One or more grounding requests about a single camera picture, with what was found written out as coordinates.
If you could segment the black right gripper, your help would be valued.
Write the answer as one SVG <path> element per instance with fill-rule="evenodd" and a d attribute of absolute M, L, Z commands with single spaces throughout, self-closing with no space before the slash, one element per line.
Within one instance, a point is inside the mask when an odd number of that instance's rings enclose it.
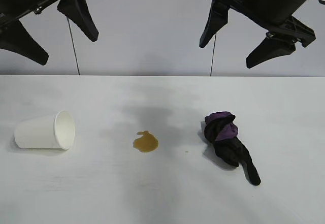
<path fill-rule="evenodd" d="M 270 33 L 279 35 L 265 38 L 247 56 L 247 68 L 251 69 L 273 58 L 291 55 L 296 50 L 297 41 L 307 47 L 316 39 L 313 29 L 293 17 L 293 13 L 305 1 L 307 0 L 212 0 L 199 47 L 204 48 L 228 23 L 229 9 L 233 9 Z"/>

